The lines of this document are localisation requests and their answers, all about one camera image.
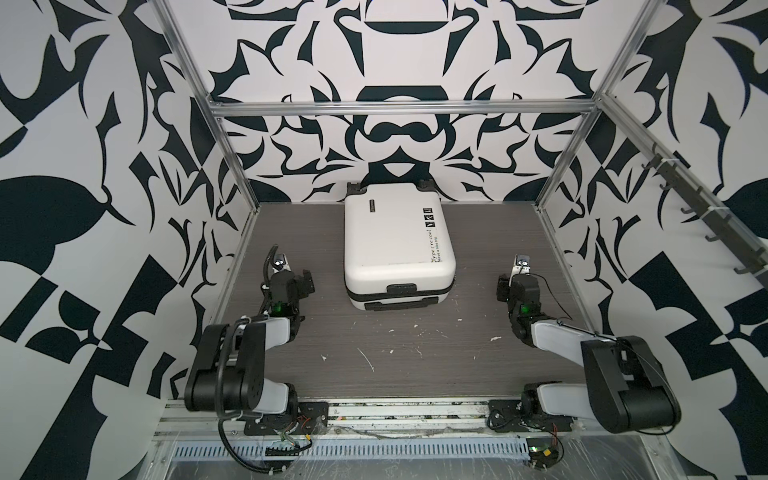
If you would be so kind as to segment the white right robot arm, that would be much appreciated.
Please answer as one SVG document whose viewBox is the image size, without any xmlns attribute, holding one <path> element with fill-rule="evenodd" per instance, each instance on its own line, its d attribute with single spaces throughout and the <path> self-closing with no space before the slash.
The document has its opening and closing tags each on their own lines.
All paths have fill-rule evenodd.
<svg viewBox="0 0 768 480">
<path fill-rule="evenodd" d="M 638 336 L 614 337 L 570 326 L 543 312 L 540 293 L 535 275 L 498 277 L 497 300 L 507 306 L 515 336 L 580 366 L 585 382 L 526 385 L 519 416 L 589 419 L 614 434 L 673 430 L 682 410 L 647 342 Z"/>
</svg>

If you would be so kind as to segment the white suitcase black lining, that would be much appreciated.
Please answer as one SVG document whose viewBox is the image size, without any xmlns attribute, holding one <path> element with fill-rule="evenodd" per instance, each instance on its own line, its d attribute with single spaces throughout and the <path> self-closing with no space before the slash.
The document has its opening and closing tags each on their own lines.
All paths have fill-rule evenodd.
<svg viewBox="0 0 768 480">
<path fill-rule="evenodd" d="M 457 261 L 435 182 L 348 183 L 343 266 L 347 295 L 359 310 L 444 301 Z"/>
</svg>

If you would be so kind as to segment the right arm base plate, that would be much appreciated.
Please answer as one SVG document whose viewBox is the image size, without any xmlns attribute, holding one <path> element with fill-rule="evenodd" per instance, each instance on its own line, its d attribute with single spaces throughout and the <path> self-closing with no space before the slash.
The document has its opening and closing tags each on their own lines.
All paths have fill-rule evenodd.
<svg viewBox="0 0 768 480">
<path fill-rule="evenodd" d="M 519 399 L 494 399 L 487 404 L 486 427 L 497 433 L 570 432 L 574 417 L 525 413 Z"/>
</svg>

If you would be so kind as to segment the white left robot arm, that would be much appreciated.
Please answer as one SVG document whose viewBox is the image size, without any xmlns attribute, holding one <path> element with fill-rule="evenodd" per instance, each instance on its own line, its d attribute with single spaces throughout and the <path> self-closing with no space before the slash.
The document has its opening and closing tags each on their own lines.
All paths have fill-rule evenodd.
<svg viewBox="0 0 768 480">
<path fill-rule="evenodd" d="M 265 376 L 266 352 L 295 340 L 304 320 L 300 301 L 314 292 L 310 271 L 283 270 L 264 285 L 259 314 L 206 327 L 184 390 L 186 409 L 220 418 L 290 411 L 295 389 Z"/>
</svg>

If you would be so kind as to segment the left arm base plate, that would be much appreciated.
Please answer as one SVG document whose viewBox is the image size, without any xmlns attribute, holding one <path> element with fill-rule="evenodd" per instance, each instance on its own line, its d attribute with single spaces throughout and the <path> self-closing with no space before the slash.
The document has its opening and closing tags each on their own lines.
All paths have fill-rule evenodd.
<svg viewBox="0 0 768 480">
<path fill-rule="evenodd" d="M 300 401 L 282 414 L 265 414 L 258 420 L 248 420 L 244 427 L 246 436 L 277 435 L 279 432 L 300 435 L 313 434 L 328 425 L 329 403 Z"/>
</svg>

